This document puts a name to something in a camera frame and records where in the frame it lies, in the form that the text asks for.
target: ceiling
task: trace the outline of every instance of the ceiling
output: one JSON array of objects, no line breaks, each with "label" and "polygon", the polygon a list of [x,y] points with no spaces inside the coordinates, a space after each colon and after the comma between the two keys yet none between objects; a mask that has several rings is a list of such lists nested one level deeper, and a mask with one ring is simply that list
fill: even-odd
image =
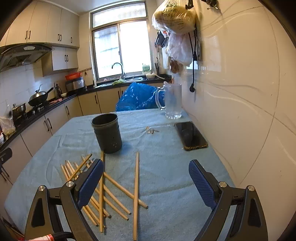
[{"label": "ceiling", "polygon": [[65,8],[68,8],[78,14],[88,12],[97,7],[117,2],[118,0],[51,0]]}]

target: blue plastic bag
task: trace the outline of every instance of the blue plastic bag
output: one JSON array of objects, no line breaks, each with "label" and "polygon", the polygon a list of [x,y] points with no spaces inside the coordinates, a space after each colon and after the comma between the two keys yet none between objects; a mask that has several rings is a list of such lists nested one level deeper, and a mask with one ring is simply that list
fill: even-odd
[{"label": "blue plastic bag", "polygon": [[[156,87],[142,83],[132,83],[116,104],[116,111],[158,108],[155,103]],[[164,106],[164,92],[159,93],[159,101]]]}]

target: red basket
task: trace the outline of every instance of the red basket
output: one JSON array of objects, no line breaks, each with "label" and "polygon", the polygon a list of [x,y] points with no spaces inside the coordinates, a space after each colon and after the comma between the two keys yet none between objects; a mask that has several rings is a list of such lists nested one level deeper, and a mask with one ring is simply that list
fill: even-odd
[{"label": "red basket", "polygon": [[69,74],[69,75],[66,75],[66,80],[73,80],[73,79],[77,79],[80,77],[80,72],[77,72],[77,73],[74,73],[74,74]]}]

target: faucet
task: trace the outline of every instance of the faucet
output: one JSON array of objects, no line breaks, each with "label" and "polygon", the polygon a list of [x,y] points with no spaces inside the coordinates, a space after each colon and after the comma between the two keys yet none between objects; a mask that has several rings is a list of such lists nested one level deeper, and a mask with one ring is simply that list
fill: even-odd
[{"label": "faucet", "polygon": [[115,63],[112,65],[112,68],[113,68],[113,66],[116,65],[116,64],[120,64],[120,66],[121,66],[121,78],[122,78],[123,80],[125,80],[125,79],[126,79],[126,74],[125,74],[125,72],[124,72],[123,65],[122,65],[121,63],[119,63],[119,62],[115,62]]}]

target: blue gripper pad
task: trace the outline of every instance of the blue gripper pad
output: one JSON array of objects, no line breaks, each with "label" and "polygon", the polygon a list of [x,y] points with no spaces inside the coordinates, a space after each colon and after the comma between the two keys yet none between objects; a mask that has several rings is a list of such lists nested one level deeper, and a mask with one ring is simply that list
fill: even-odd
[{"label": "blue gripper pad", "polygon": [[95,159],[86,172],[79,174],[76,179],[75,197],[79,209],[86,206],[96,189],[104,171],[104,164],[100,159]]},{"label": "blue gripper pad", "polygon": [[210,183],[207,181],[206,177],[203,175],[202,171],[193,160],[190,161],[188,169],[190,177],[192,178],[205,205],[214,210],[217,203],[215,201],[215,192]]}]

